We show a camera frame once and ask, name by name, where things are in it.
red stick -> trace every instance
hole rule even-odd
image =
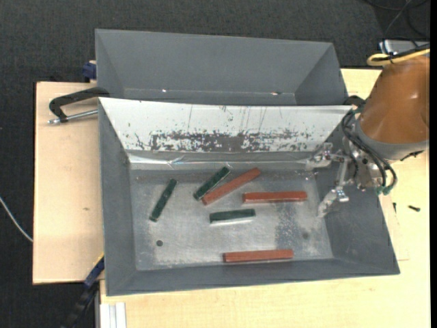
[[[224,253],[224,262],[249,262],[249,261],[265,261],[265,260],[284,260],[291,259],[294,252],[291,249],[275,249],[275,250],[255,250],[255,251],[235,251],[232,253]]]
[[[252,181],[260,174],[261,174],[260,170],[257,167],[254,167],[253,169],[249,170],[248,172],[245,172],[239,177],[234,178],[232,181],[229,181],[228,183],[225,183],[222,186],[217,187],[211,192],[205,194],[204,197],[202,198],[202,202],[205,205],[211,204],[215,202],[217,199],[222,198],[224,195],[231,193],[234,189],[237,189],[238,187],[241,187],[245,183]]]
[[[282,192],[248,192],[243,193],[244,203],[270,203],[270,202],[301,202],[307,200],[305,191]]]

wire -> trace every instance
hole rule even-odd
[[[376,53],[367,59],[369,66],[385,66],[387,64],[394,64],[404,62],[417,56],[425,55],[431,52],[431,49],[427,46],[427,49],[416,51],[419,48],[412,50],[408,53],[398,53],[396,55],[386,55],[385,53]]]
[[[368,4],[368,5],[370,5],[370,6],[372,6],[372,7],[374,7],[374,8],[380,8],[380,9],[382,9],[382,10],[388,10],[388,11],[400,11],[400,10],[402,10],[402,7],[400,7],[400,8],[394,8],[394,7],[392,7],[392,6],[383,6],[383,5],[378,5],[377,3],[374,3],[373,1],[370,1],[370,0],[361,0],[361,1],[363,1],[363,2],[365,2],[366,4]],[[422,6],[424,3],[426,3],[428,0],[424,0],[424,1],[421,1],[420,3],[417,3],[416,5],[413,5],[413,6],[411,6],[410,8],[417,8],[417,7],[419,7],[419,6]]]
[[[6,210],[6,213],[9,215],[9,217],[11,218],[12,222],[14,222],[14,225],[20,230],[21,234],[26,237],[30,242],[33,242],[32,237],[30,237],[28,235],[28,233],[26,231],[23,230],[23,228],[20,226],[20,224],[17,222],[17,220],[15,219],[15,217],[13,216],[13,214],[11,213],[11,211],[9,210],[8,206],[6,205],[5,201],[3,200],[3,198],[0,195],[0,203],[1,205],[4,207],[4,209]]]
[[[379,5],[377,3],[374,3],[371,0],[360,0],[363,1],[365,3],[367,3],[368,5],[374,7],[374,8],[378,8],[381,10],[388,10],[388,11],[398,11],[399,13],[395,16],[395,18],[390,22],[390,25],[386,28],[386,31],[383,34],[383,41],[387,39],[387,34],[389,29],[393,26],[393,24],[395,23],[395,21],[402,15],[404,14],[404,17],[406,19],[406,22],[408,24],[408,26],[411,28],[411,30],[413,30],[415,33],[417,33],[419,36],[421,36],[422,38],[425,39],[429,39],[429,37],[425,34],[422,33],[421,31],[419,31],[412,23],[411,21],[411,16],[410,16],[410,11],[413,9],[416,9],[422,5],[424,5],[425,3],[427,3],[430,0],[422,0],[416,4],[412,4],[412,2],[414,0],[405,0],[405,4],[403,6],[401,6],[400,8],[397,7],[391,7],[391,6],[383,6],[383,5]]]
[[[350,131],[350,127],[348,124],[354,117],[355,111],[350,110],[341,120],[341,128],[343,129],[343,132],[345,136],[349,139],[349,141],[352,142],[356,147],[361,149],[363,152],[367,153],[371,159],[375,162],[376,166],[380,170],[381,177],[382,177],[382,187],[385,194],[388,194],[391,189],[396,185],[397,183],[397,175],[395,170],[391,167],[388,161],[383,159],[378,153],[376,153],[372,148],[370,148],[368,145],[364,144],[359,137],[354,136],[352,134],[352,131]],[[386,172],[385,170],[390,170],[393,180],[389,186],[386,185]]]

wooden table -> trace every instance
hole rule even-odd
[[[366,97],[379,70],[342,70],[350,94]],[[48,102],[92,87],[38,83],[33,282],[83,281],[103,250],[96,117],[50,126]],[[66,107],[93,109],[91,100]],[[429,154],[394,164],[399,184],[381,199],[400,275],[107,297],[126,303],[134,327],[427,327]],[[419,206],[414,212],[408,205]]]

